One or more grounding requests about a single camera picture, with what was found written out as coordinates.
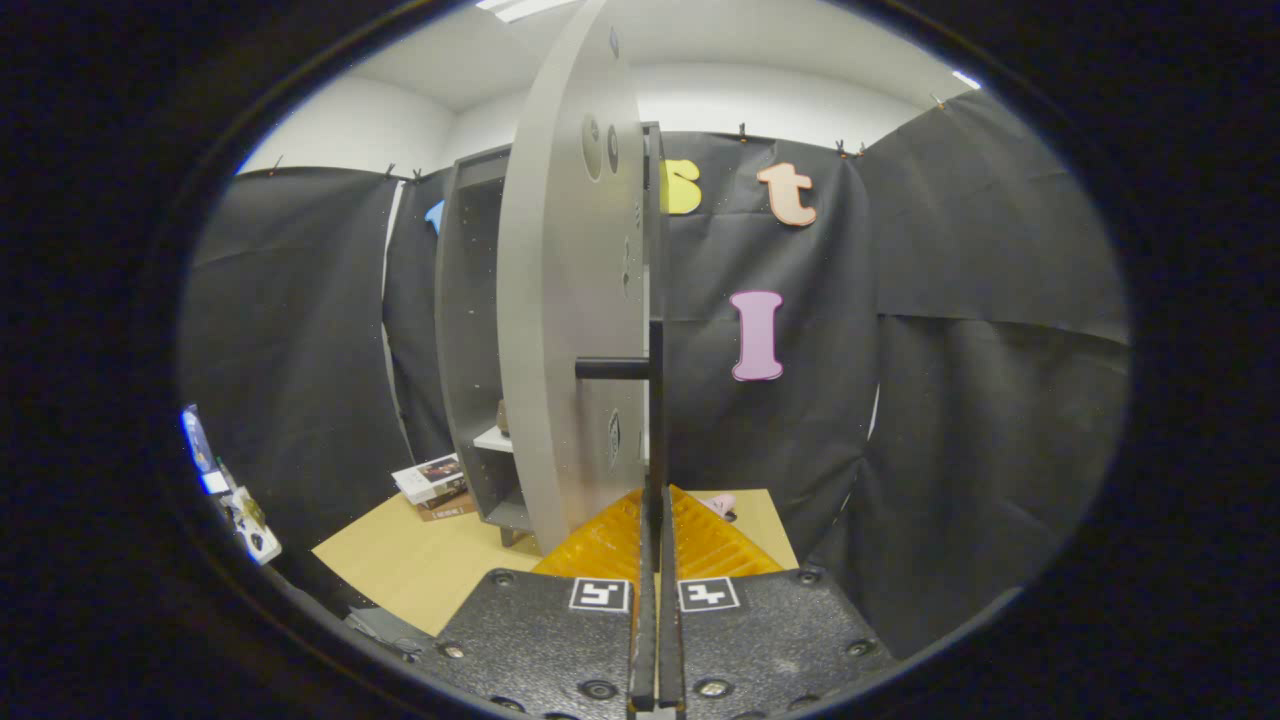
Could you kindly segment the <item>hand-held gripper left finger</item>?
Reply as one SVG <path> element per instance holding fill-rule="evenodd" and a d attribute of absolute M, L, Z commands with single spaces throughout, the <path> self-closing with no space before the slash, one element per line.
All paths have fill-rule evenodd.
<path fill-rule="evenodd" d="M 531 571 L 488 571 L 425 656 L 439 683 L 535 719 L 657 707 L 653 502 L 636 489 Z"/>

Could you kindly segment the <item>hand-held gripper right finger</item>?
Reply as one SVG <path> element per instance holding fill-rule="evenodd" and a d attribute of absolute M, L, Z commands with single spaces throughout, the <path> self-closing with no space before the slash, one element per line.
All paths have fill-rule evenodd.
<path fill-rule="evenodd" d="M 673 486 L 662 505 L 660 711 L 676 719 L 778 719 L 859 692 L 895 666 L 826 571 L 778 568 Z"/>

